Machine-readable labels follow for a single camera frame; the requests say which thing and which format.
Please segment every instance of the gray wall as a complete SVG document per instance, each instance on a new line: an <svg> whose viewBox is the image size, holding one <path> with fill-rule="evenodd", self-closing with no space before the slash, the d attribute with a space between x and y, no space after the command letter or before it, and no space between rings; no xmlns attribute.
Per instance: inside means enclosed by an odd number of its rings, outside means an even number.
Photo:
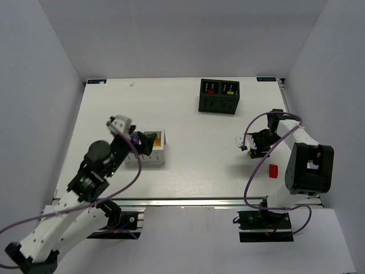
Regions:
<svg viewBox="0 0 365 274"><path fill-rule="evenodd" d="M327 0L40 0L82 80L285 77Z"/></svg>
<svg viewBox="0 0 365 274"><path fill-rule="evenodd" d="M37 0L0 0L0 37L3 227L40 214L51 201L82 83ZM11 263L3 252L6 244L20 240L34 225L0 236L1 263Z"/></svg>
<svg viewBox="0 0 365 274"><path fill-rule="evenodd" d="M365 2L329 0L287 77L289 106L317 141L332 145L332 187L323 195L365 273Z"/></svg>

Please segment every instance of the white table surface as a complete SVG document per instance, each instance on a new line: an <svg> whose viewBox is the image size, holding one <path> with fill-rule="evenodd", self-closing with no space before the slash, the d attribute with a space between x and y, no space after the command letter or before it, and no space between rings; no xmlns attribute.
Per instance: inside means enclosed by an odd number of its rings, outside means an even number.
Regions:
<svg viewBox="0 0 365 274"><path fill-rule="evenodd" d="M240 81L241 98L236 114L198 112L201 78L108 79L106 84L87 84L70 147L58 182L56 198L76 175L89 145L112 141L105 123L112 115L133 119L138 128L165 128L166 164L147 167L140 179L117 198L233 198L242 197L246 182L259 159L251 159L236 145L248 123L273 108L285 109L276 82L256 78L210 78ZM267 127L259 119L250 132ZM263 164L249 196L274 193L283 184L290 150L280 144ZM279 166L279 177L269 178L269 164ZM122 164L108 179L105 197L128 184L136 168Z"/></svg>
<svg viewBox="0 0 365 274"><path fill-rule="evenodd" d="M293 229L308 210L289 212ZM332 209L314 209L291 243L240 243L234 209L147 208L139 240L87 239L55 274L342 274L355 272Z"/></svg>

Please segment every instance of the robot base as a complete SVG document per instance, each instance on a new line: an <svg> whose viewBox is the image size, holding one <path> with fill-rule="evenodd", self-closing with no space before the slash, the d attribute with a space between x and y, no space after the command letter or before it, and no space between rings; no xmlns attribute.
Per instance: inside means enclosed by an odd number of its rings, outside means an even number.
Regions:
<svg viewBox="0 0 365 274"><path fill-rule="evenodd" d="M238 214L241 243L294 241L293 236L288 235L291 234L288 213L281 214L280 220L269 220L269 224L260 220L259 211L240 211Z"/></svg>

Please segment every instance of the red object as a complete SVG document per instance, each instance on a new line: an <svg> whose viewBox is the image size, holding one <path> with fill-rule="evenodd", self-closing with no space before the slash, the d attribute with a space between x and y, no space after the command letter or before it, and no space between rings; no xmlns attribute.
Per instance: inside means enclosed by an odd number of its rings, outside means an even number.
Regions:
<svg viewBox="0 0 365 274"><path fill-rule="evenodd" d="M269 164L269 177L276 179L278 177L278 169L276 164Z"/></svg>

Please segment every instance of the black box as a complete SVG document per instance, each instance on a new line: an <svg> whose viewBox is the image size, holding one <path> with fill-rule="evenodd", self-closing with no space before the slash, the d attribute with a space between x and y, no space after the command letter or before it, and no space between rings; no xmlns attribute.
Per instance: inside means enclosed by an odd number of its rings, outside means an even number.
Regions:
<svg viewBox="0 0 365 274"><path fill-rule="evenodd" d="M240 101L240 83L202 79L199 111L234 114Z"/></svg>

